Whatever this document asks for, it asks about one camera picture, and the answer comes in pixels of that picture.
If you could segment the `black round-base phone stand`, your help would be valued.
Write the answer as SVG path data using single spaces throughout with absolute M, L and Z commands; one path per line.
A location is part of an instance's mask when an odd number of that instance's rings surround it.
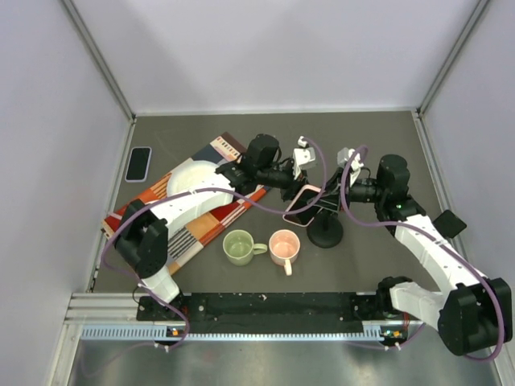
M 319 248 L 333 248 L 343 239 L 344 229 L 338 216 L 321 211 L 307 226 L 309 241 Z

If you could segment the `pink case smartphone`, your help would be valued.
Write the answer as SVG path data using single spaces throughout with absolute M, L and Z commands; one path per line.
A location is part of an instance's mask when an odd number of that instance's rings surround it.
M 291 214 L 291 212 L 306 207 L 320 193 L 320 191 L 321 189 L 319 187 L 310 184 L 303 186 L 291 201 L 290 205 L 286 209 L 287 214 L 283 215 L 282 219 L 287 223 L 306 228 L 322 208 L 315 205 L 300 213 Z

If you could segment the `black folding phone stand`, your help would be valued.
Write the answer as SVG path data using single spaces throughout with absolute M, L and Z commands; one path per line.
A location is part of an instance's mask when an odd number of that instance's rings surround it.
M 447 239 L 455 238 L 467 228 L 467 224 L 450 209 L 444 210 L 432 224 L 439 234 Z

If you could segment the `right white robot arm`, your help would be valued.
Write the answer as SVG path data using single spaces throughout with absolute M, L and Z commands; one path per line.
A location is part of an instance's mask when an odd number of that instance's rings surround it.
M 406 160 L 396 154 L 381 158 L 373 179 L 360 177 L 366 147 L 342 149 L 338 192 L 344 210 L 350 203 L 371 203 L 377 222 L 410 251 L 430 274 L 438 291 L 423 289 L 404 277 L 389 277 L 377 290 L 375 306 L 385 318 L 405 312 L 431 326 L 447 349 L 471 356 L 488 347 L 497 357 L 513 337 L 512 292 L 506 281 L 492 279 L 466 261 L 441 233 L 445 219 L 426 214 L 409 193 Z

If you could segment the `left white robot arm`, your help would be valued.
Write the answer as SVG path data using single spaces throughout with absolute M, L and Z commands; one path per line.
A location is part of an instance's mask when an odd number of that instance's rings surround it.
M 142 287 L 156 297 L 156 311 L 164 318 L 175 318 L 183 301 L 167 267 L 170 237 L 260 185 L 292 195 L 301 186 L 303 172 L 315 160 L 315 150 L 304 137 L 298 139 L 290 157 L 282 158 L 278 140 L 260 133 L 230 162 L 190 162 L 172 174 L 165 199 L 152 203 L 136 199 L 128 205 L 113 236 L 113 246 Z

